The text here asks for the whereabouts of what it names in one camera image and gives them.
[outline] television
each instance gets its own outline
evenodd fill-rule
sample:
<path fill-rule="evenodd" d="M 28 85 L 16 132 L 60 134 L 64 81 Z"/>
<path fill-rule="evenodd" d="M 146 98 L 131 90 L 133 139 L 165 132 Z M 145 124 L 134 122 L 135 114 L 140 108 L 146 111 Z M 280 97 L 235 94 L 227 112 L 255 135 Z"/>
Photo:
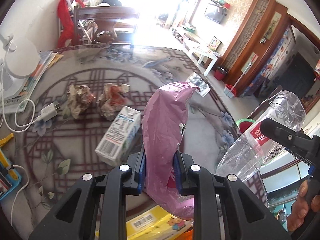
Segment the television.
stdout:
<path fill-rule="evenodd" d="M 210 3 L 204 12 L 205 17 L 219 24 L 223 21 L 226 15 L 227 9 L 223 7 L 223 4 L 214 0 L 210 0 Z"/>

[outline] crumpled paper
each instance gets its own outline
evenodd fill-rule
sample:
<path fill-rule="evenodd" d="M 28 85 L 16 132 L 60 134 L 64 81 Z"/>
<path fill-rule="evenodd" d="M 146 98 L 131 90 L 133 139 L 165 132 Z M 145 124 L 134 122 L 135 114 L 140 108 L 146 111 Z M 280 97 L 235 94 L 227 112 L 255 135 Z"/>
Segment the crumpled paper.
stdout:
<path fill-rule="evenodd" d="M 122 84 L 117 86 L 114 84 L 106 84 L 103 93 L 97 100 L 98 111 L 101 116 L 111 121 L 116 117 L 115 112 L 120 111 L 126 103 L 126 99 L 122 96 L 129 91 L 129 85 Z"/>
<path fill-rule="evenodd" d="M 88 86 L 70 85 L 68 91 L 68 106 L 74 119 L 79 118 L 79 114 L 88 109 L 92 100 L 96 96 L 90 92 Z"/>
<path fill-rule="evenodd" d="M 188 120 L 187 101 L 198 87 L 175 82 L 160 87 L 149 99 L 142 119 L 146 153 L 146 193 L 167 212 L 190 220 L 193 198 L 181 197 L 172 168 L 173 156 Z"/>

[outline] barcode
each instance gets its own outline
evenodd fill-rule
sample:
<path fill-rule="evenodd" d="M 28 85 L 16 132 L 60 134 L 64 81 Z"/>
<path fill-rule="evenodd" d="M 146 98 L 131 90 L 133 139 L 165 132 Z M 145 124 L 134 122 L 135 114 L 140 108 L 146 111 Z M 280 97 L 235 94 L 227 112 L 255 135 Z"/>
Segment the barcode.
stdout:
<path fill-rule="evenodd" d="M 273 158 L 277 157 L 283 149 L 284 149 L 284 147 L 283 147 L 281 144 L 277 145 L 277 146 L 272 150 L 272 152 L 269 154 L 269 156 L 268 156 L 268 158 L 266 159 L 265 163 L 266 163 L 266 162 L 269 162 L 269 161 L 271 161 Z"/>
<path fill-rule="evenodd" d="M 104 140 L 98 150 L 109 155 L 110 157 L 113 157 L 119 147 L 120 145 L 116 145 L 110 141 Z"/>
<path fill-rule="evenodd" d="M 133 225 L 138 228 L 141 225 L 147 223 L 147 222 L 151 222 L 153 220 L 153 217 L 151 215 L 148 215 L 146 217 L 143 217 L 141 219 L 139 219 L 137 222 L 133 223 Z"/>

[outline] tile floor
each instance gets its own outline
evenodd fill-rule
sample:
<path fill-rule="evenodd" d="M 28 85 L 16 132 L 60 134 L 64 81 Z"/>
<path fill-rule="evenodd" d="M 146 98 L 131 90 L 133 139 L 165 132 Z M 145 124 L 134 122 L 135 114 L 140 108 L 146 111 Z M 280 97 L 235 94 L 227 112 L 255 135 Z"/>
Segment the tile floor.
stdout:
<path fill-rule="evenodd" d="M 150 20 L 148 22 L 143 21 L 139 25 L 138 31 L 135 35 L 134 40 L 135 45 L 147 45 L 156 47 L 167 47 L 173 49 L 180 49 L 188 52 L 186 48 L 172 35 L 171 30 L 161 28 L 155 25 L 155 20 Z M 196 58 L 192 58 L 193 62 L 196 64 Z M 203 73 L 204 68 L 199 66 L 200 71 Z M 214 72 L 211 71 L 207 79 L 212 85 L 214 90 L 217 92 L 223 103 L 226 105 L 230 114 L 235 121 L 247 116 L 259 105 L 260 101 L 255 98 L 255 96 L 248 96 L 245 98 L 229 98 L 224 92 L 224 83 L 218 81 L 213 76 Z"/>

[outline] white cable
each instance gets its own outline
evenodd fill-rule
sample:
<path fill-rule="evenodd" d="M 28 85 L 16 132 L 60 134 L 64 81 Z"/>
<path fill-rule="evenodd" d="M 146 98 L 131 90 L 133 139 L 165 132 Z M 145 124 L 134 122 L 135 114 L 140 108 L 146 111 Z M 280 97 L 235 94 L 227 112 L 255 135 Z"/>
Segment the white cable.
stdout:
<path fill-rule="evenodd" d="M 2 122 L 3 122 L 3 120 L 4 120 L 5 124 L 7 125 L 8 129 L 9 129 L 10 131 L 16 132 L 16 133 L 21 133 L 21 132 L 25 132 L 26 130 L 28 130 L 29 127 L 30 127 L 33 123 L 35 123 L 35 122 L 37 121 L 37 119 L 33 120 L 34 117 L 35 117 L 36 106 L 35 106 L 35 103 L 34 103 L 31 99 L 25 99 L 25 100 L 23 100 L 23 101 L 18 105 L 18 107 L 17 107 L 16 113 L 15 113 L 15 115 L 14 115 L 14 122 L 15 122 L 15 124 L 16 124 L 17 127 L 27 127 L 27 128 L 25 128 L 25 129 L 23 129 L 23 130 L 14 130 L 14 129 L 12 129 L 12 128 L 8 125 L 7 120 L 6 120 L 6 118 L 5 118 L 5 112 L 4 112 L 3 68 L 4 68 L 4 64 L 5 64 L 5 59 L 6 59 L 6 57 L 7 57 L 7 54 L 8 54 L 8 52 L 9 52 L 9 49 L 10 49 L 11 44 L 12 44 L 12 41 L 10 42 L 9 47 L 8 47 L 8 49 L 7 49 L 7 51 L 6 51 L 5 55 L 4 55 L 4 62 L 3 62 L 2 69 L 1 69 L 1 84 L 2 84 L 2 121 L 1 121 L 0 127 L 2 126 Z M 31 103 L 32 103 L 32 106 L 33 106 L 33 113 L 32 113 L 31 122 L 28 123 L 28 124 L 24 124 L 24 125 L 18 125 L 18 124 L 17 124 L 17 112 L 18 112 L 18 109 L 19 109 L 20 105 L 21 105 L 22 103 L 24 103 L 25 101 L 31 102 Z"/>
<path fill-rule="evenodd" d="M 27 173 L 26 169 L 25 169 L 24 167 L 22 167 L 22 166 L 19 166 L 19 165 L 12 165 L 12 167 L 23 169 L 24 172 L 25 172 L 25 174 L 26 174 L 26 176 L 27 176 L 27 178 L 28 178 L 28 181 L 27 181 L 27 183 L 26 183 L 21 189 L 18 190 L 18 192 L 16 193 L 16 196 L 14 197 L 14 200 L 13 200 L 13 203 L 12 203 L 12 208 L 11 208 L 10 225 L 12 225 L 13 207 L 14 207 L 14 204 L 15 204 L 15 202 L 16 202 L 16 200 L 17 200 L 17 196 L 18 196 L 18 194 L 19 194 L 22 190 L 24 190 L 24 189 L 26 188 L 26 186 L 28 186 L 28 184 L 29 184 L 29 176 L 28 176 L 28 173 Z"/>

